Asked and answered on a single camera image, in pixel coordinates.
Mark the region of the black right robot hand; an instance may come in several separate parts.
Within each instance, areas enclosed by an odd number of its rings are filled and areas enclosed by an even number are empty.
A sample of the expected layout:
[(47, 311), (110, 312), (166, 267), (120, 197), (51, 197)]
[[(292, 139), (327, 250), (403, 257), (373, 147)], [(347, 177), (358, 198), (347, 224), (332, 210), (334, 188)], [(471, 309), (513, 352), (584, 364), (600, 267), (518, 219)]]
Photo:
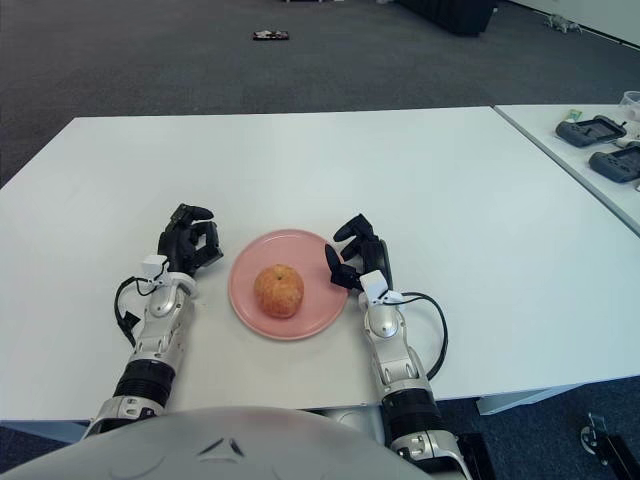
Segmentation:
[(365, 294), (368, 303), (382, 304), (389, 297), (393, 279), (387, 245), (375, 234), (363, 214), (358, 214), (333, 235), (335, 242), (349, 243), (337, 253), (325, 245), (330, 281), (347, 290)]

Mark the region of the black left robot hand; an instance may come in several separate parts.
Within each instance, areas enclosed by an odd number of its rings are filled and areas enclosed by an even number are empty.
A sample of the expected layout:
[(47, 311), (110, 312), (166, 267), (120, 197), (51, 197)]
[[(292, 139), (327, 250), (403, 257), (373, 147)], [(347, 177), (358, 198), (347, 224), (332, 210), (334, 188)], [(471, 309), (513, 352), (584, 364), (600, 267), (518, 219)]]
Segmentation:
[(217, 225), (212, 211), (180, 204), (161, 232), (157, 253), (142, 263), (142, 277), (147, 283), (159, 283), (167, 272), (193, 277), (198, 269), (223, 257)]

